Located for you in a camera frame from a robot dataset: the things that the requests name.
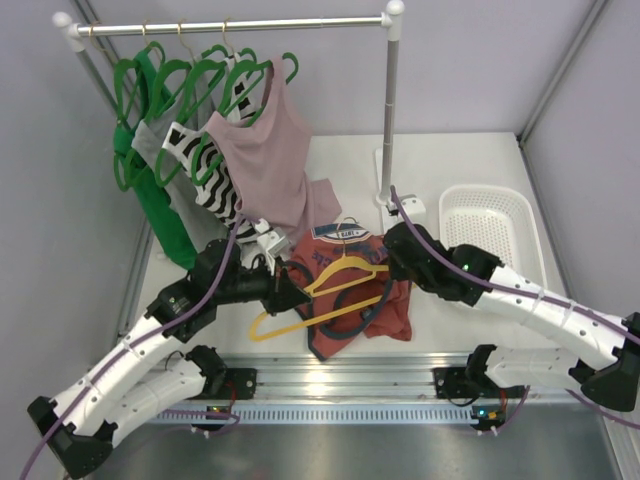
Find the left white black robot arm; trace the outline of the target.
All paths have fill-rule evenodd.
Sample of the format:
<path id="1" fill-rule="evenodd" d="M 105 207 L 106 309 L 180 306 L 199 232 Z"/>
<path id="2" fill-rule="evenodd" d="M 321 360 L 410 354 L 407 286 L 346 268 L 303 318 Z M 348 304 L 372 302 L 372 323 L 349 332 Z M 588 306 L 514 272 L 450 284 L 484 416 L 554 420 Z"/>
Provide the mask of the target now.
<path id="1" fill-rule="evenodd" d="M 285 263 L 264 258 L 243 266 L 240 248 L 214 240 L 185 277 L 163 288 L 128 333 L 91 370 L 53 397 L 39 396 L 27 412 L 72 479 L 96 471 L 140 425 L 187 398 L 214 397 L 226 384 L 216 350 L 198 345 L 171 369 L 146 379 L 162 359 L 211 324 L 221 305 L 259 301 L 270 314 L 309 302 Z"/>

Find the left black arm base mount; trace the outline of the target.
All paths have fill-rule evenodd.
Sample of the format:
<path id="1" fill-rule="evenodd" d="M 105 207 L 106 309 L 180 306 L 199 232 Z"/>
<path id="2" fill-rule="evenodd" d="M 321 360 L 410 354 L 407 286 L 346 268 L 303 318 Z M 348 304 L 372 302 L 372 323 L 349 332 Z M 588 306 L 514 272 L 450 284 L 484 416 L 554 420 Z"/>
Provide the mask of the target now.
<path id="1" fill-rule="evenodd" d="M 251 400 L 257 387 L 257 373 L 253 368 L 230 368 L 205 381 L 197 399 L 202 400 Z"/>

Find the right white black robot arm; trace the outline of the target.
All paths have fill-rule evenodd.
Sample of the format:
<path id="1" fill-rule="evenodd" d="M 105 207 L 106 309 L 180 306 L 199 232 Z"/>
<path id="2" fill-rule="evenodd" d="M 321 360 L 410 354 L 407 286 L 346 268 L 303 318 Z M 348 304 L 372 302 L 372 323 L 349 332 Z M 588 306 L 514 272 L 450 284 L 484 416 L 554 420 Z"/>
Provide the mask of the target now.
<path id="1" fill-rule="evenodd" d="M 383 237 L 393 278 L 444 301 L 495 314 L 554 342 L 522 350 L 481 344 L 465 377 L 478 396 L 544 386 L 579 390 L 598 406 L 635 409 L 639 391 L 639 316 L 604 314 L 555 294 L 474 245 L 445 248 L 418 224 L 401 222 Z"/>

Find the red tank top blue trim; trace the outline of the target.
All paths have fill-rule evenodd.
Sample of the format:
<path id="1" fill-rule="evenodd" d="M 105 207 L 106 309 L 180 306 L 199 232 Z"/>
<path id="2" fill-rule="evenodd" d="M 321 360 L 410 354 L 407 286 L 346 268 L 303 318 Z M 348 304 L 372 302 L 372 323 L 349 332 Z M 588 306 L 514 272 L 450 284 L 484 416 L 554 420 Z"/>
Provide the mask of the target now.
<path id="1" fill-rule="evenodd" d="M 307 231 L 296 245 L 287 268 L 301 287 L 311 285 L 334 261 L 354 256 L 371 265 L 384 265 L 387 250 L 380 236 L 356 223 L 329 224 Z M 343 269 L 321 286 L 328 294 L 296 309 L 303 321 L 331 317 L 307 328 L 307 345 L 320 361 L 326 361 L 359 335 L 389 337 L 408 342 L 413 330 L 409 320 L 412 285 L 396 281 L 387 271 L 368 280 L 362 269 Z"/>

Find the yellow hanger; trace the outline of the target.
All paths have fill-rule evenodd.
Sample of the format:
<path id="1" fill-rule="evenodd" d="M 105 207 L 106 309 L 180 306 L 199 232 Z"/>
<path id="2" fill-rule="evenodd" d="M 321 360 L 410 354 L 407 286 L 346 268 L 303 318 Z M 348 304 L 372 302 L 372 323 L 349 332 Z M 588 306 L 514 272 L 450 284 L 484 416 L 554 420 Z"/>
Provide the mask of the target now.
<path id="1" fill-rule="evenodd" d="M 290 278 L 311 296 L 310 303 L 299 306 L 304 319 L 261 333 L 259 328 L 267 318 L 263 312 L 249 329 L 250 340 L 262 342 L 337 320 L 362 321 L 363 314 L 370 315 L 385 304 L 385 289 L 393 285 L 386 258 L 381 237 L 354 220 L 308 230 L 286 263 Z"/>

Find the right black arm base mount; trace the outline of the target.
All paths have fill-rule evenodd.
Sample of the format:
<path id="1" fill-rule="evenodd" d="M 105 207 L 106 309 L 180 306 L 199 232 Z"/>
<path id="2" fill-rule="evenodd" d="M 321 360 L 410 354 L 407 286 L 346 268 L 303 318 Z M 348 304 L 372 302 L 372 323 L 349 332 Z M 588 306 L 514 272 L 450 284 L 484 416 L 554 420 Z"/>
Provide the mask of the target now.
<path id="1" fill-rule="evenodd" d="M 452 401 L 497 398 L 496 388 L 481 386 L 465 375 L 464 367 L 439 367 L 432 370 L 436 397 Z"/>

